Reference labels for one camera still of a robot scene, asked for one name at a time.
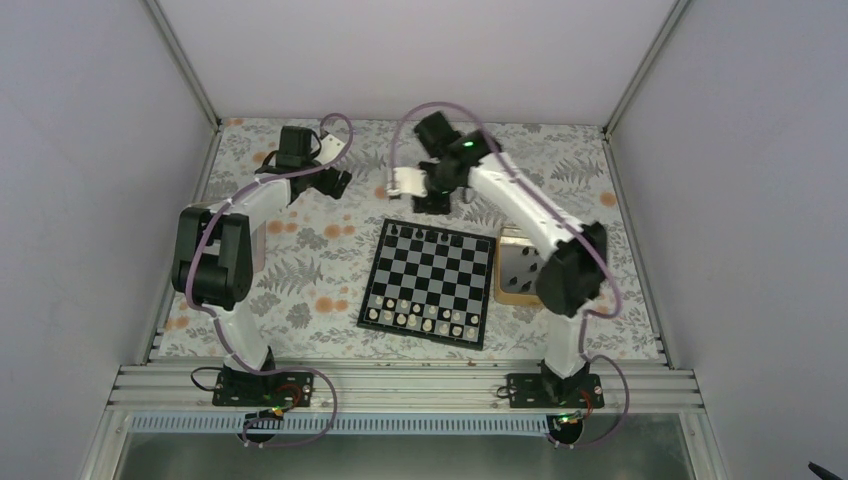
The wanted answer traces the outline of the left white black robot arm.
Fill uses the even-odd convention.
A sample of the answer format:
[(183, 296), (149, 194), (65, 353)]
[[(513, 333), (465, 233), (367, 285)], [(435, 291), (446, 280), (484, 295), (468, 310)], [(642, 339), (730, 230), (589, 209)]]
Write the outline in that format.
[(179, 215), (172, 287), (190, 308), (209, 315), (228, 356), (225, 364), (244, 372), (238, 390), (252, 404), (270, 402), (279, 382), (269, 371), (270, 347), (242, 304), (264, 258), (266, 226), (310, 189), (340, 198), (352, 176), (336, 165), (351, 145), (351, 139), (325, 129), (285, 126), (277, 148), (263, 158), (250, 183), (219, 202), (192, 204)]

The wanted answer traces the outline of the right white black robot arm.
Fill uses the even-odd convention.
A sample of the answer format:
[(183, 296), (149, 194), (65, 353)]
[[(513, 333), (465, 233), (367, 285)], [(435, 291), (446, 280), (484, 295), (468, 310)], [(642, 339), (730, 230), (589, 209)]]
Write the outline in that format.
[(434, 161), (424, 175), (428, 195), (471, 188), (519, 227), (540, 254), (535, 292), (556, 316), (548, 327), (541, 391), (552, 406), (567, 406), (589, 373), (581, 351), (585, 327), (578, 315), (597, 299), (607, 279), (605, 227), (586, 224), (556, 206), (482, 128), (463, 134), (437, 111), (413, 132)]

